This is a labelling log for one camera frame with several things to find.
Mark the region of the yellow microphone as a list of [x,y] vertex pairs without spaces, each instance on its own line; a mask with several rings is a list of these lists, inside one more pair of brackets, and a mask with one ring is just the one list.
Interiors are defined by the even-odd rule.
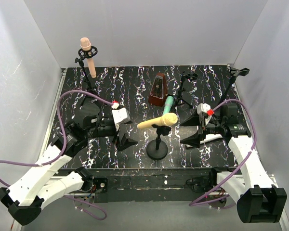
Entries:
[[166,113],[160,117],[141,122],[137,125],[138,129],[150,128],[153,125],[171,127],[178,122],[178,116],[175,113]]

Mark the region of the teal microphone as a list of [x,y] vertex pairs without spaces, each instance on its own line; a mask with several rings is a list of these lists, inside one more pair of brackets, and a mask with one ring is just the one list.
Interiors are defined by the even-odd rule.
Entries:
[[164,104],[164,109],[162,115],[165,115],[166,113],[169,113],[171,111],[171,108],[174,104],[174,97],[173,96],[168,96],[166,98],[165,104]]

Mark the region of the black round-base mic stand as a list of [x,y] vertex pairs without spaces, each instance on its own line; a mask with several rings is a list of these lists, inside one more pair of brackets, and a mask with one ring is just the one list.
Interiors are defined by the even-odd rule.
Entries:
[[161,136],[169,135],[171,127],[168,126],[158,126],[156,124],[152,125],[156,129],[157,137],[148,143],[146,147],[146,154],[149,158],[153,160],[162,160],[168,154],[168,146],[161,139]]

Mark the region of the small black tripod clip stand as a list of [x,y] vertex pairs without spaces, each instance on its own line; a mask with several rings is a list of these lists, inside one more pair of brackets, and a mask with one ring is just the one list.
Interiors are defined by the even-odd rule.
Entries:
[[182,106],[184,104],[188,105],[189,108],[193,108],[192,104],[188,103],[184,98],[183,98],[183,92],[185,92],[185,88],[184,88],[184,83],[186,80],[190,80],[190,81],[196,81],[196,79],[198,78],[198,74],[196,73],[188,73],[185,74],[185,72],[183,72],[181,74],[181,83],[179,86],[179,90],[176,93],[176,95],[174,96],[174,107],[177,106]]

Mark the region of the pink microphone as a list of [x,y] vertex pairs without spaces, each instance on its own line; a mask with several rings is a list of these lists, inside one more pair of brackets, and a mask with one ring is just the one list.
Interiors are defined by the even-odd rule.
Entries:
[[80,47],[84,53],[85,59],[87,59],[87,65],[91,77],[96,78],[96,70],[93,57],[97,54],[97,48],[91,45],[91,42],[87,37],[80,39]]

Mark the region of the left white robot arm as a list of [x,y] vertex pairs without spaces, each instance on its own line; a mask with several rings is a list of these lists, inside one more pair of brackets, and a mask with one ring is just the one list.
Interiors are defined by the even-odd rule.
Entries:
[[131,122],[128,110],[114,104],[111,116],[102,117],[100,107],[92,102],[84,103],[75,112],[46,148],[35,166],[9,187],[0,188],[0,201],[10,215],[22,226],[34,221],[41,211],[53,201],[74,191],[88,192],[96,181],[84,167],[71,171],[67,176],[49,184],[58,170],[87,147],[88,140],[113,137],[118,151],[123,151],[138,142],[120,131],[120,125]]

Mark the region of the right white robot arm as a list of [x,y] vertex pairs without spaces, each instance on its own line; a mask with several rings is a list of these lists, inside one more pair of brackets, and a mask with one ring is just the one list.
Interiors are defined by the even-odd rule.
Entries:
[[200,196],[190,206],[205,204],[204,198],[217,189],[226,192],[224,198],[231,197],[236,204],[243,223],[277,223],[280,221],[287,194],[284,188],[275,186],[259,159],[255,129],[238,120],[238,105],[241,101],[230,99],[211,108],[206,103],[197,110],[182,126],[197,126],[197,132],[180,142],[191,147],[216,139],[224,139],[233,152],[238,166],[213,167],[209,183],[212,188]]

